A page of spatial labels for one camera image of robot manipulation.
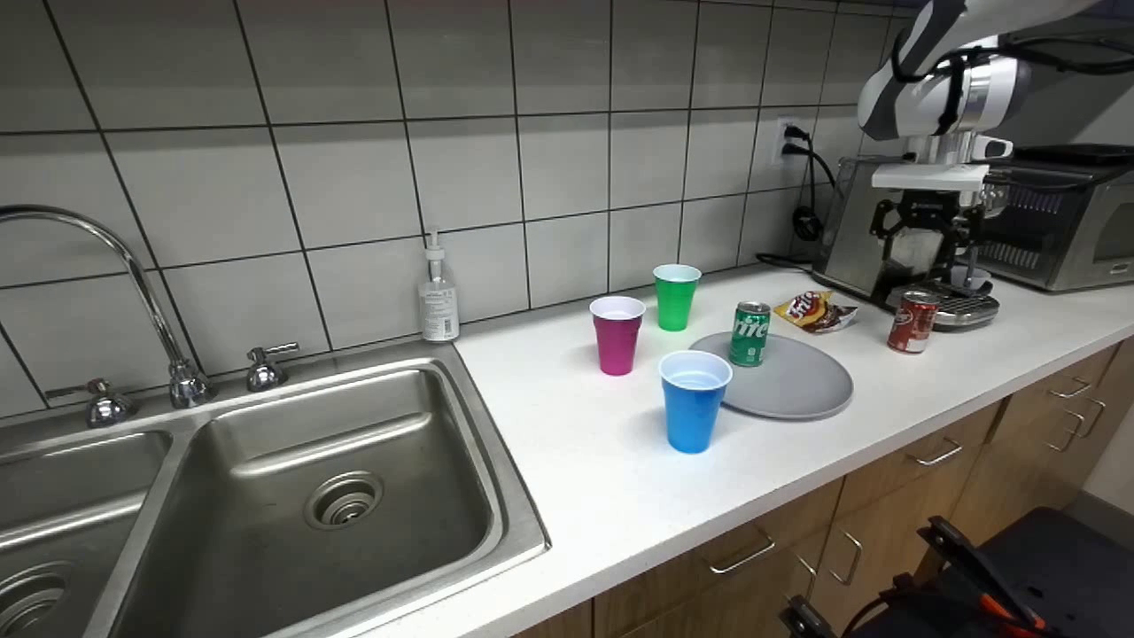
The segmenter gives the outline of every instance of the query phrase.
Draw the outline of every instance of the soap dispenser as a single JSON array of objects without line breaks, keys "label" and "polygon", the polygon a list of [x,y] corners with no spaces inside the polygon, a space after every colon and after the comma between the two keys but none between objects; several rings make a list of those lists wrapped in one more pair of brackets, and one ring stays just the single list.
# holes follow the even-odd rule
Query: soap dispenser
[{"label": "soap dispenser", "polygon": [[437,229],[424,242],[424,281],[417,284],[417,331],[429,344],[456,339],[456,287],[446,281],[446,253]]}]

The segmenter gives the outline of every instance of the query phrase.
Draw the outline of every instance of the wall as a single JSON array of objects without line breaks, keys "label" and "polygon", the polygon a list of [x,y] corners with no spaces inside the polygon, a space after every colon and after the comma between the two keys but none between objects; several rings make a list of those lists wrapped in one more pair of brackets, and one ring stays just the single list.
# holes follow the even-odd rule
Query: wall
[{"label": "wall", "polygon": [[[0,205],[69,205],[146,264],[204,371],[413,335],[420,229],[463,318],[791,247],[804,169],[880,154],[856,85],[912,0],[2,0]],[[158,388],[120,267],[0,229],[0,416]]]}]

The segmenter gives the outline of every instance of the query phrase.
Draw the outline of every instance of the white countertop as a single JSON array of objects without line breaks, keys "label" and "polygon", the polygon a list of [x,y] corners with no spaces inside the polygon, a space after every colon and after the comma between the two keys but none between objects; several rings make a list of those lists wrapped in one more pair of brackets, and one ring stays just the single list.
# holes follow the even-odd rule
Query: white countertop
[{"label": "white countertop", "polygon": [[828,337],[808,337],[775,318],[773,335],[808,339],[848,367],[849,409],[822,422],[724,410],[705,453],[671,449],[658,357],[730,331],[737,302],[775,305],[816,287],[794,271],[705,281],[684,335],[657,331],[652,315],[640,323],[639,367],[623,381],[596,368],[584,305],[490,323],[460,337],[456,350],[551,546],[420,615],[349,635],[514,635],[1134,337],[1134,287],[1035,294],[998,284],[1004,307],[993,326],[935,335],[926,354],[890,350],[890,315],[868,305],[849,331]]}]

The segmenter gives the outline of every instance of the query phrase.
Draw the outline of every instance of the plastic cup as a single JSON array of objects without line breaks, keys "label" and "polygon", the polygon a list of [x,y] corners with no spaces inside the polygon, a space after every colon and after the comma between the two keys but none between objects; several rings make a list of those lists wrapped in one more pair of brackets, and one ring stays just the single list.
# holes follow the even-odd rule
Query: plastic cup
[{"label": "plastic cup", "polygon": [[724,390],[734,367],[707,350],[673,350],[664,357],[667,441],[679,453],[707,449]]},{"label": "plastic cup", "polygon": [[699,281],[703,281],[703,271],[684,264],[667,264],[652,271],[652,284],[658,294],[658,331],[679,335],[686,326]]},{"label": "plastic cup", "polygon": [[626,375],[633,368],[639,326],[646,305],[639,299],[596,299],[593,323],[600,339],[600,368],[605,375]]}]

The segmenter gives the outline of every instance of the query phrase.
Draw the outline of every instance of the sink basin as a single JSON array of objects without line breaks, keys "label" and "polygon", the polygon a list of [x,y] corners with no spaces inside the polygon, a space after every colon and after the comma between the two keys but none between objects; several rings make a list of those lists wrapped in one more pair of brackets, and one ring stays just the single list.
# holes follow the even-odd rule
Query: sink basin
[{"label": "sink basin", "polygon": [[0,635],[82,635],[167,441],[126,433],[0,461]]},{"label": "sink basin", "polygon": [[381,624],[543,548],[460,357],[431,350],[198,426],[112,635]]}]

